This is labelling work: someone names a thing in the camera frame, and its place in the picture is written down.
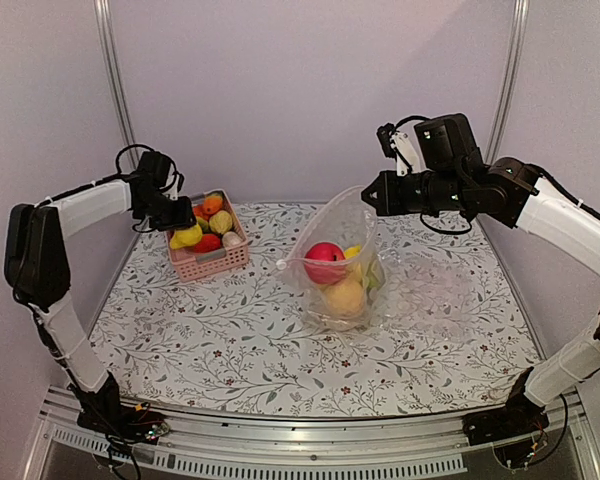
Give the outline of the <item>yellow plush lemon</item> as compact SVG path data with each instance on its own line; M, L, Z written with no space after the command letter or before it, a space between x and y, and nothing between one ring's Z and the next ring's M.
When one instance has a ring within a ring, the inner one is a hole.
M204 232L199 224L183 230L175 230L169 246L172 250L194 247L202 240L203 235Z

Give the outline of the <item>yellow plush banana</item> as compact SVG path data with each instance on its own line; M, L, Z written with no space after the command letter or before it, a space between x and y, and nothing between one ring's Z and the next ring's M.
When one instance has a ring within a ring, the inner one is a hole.
M361 250L361 245L354 245L344 251L345 259L350 260L347 266L348 276L359 283L362 282L364 276L362 263L357 259Z

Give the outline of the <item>pink dotted zip bag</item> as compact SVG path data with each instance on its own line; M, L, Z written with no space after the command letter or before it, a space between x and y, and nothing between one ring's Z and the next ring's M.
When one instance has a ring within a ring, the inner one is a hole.
M350 187L318 208L276 262L283 281L302 295L305 319L332 331L369 326L386 280L378 218L363 190Z

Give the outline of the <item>green plush pepper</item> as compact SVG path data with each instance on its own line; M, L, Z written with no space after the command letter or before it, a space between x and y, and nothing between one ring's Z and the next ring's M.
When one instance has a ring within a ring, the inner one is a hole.
M379 290L384 286L385 272L380 260L374 259L369 263L365 274L365 281L368 291Z

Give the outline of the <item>red plush tomato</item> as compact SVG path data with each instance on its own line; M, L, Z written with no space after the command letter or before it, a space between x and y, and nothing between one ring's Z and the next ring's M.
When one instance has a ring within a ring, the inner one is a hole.
M341 281L346 274L343 250L331 242L314 244L305 254L304 268L311 281L319 285L332 285Z

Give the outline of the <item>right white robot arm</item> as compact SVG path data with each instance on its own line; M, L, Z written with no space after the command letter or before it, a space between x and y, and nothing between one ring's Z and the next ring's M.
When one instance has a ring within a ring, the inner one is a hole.
M600 214L540 166L512 157L486 164L465 115L413 115L379 127L376 135L396 163L361 194L377 215L456 212L472 221L484 214L548 242L600 278ZM599 370L600 310L585 331L519 377L497 427L519 435L536 411Z

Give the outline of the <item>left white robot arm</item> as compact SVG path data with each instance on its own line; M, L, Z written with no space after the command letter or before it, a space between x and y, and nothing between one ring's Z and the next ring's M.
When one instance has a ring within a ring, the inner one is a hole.
M16 303L30 310L41 341L65 370L85 414L108 434L128 426L119 387L89 345L71 296L65 242L102 220L129 213L156 231L195 225L175 162L147 145L135 170L83 184L11 209L4 276Z

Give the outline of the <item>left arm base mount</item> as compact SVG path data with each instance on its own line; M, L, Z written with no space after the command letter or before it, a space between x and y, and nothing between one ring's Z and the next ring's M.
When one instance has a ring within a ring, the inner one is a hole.
M165 415L154 411L149 402L127 406L115 401L107 405L84 398L80 404L77 420L80 427L109 436L122 444L156 445L158 439L171 430Z

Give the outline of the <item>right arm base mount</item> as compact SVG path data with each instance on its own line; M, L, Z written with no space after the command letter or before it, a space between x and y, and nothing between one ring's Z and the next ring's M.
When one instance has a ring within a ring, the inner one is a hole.
M545 408L531 402L521 391L512 393L501 407L462 418L462 430L471 446L541 432L548 426Z

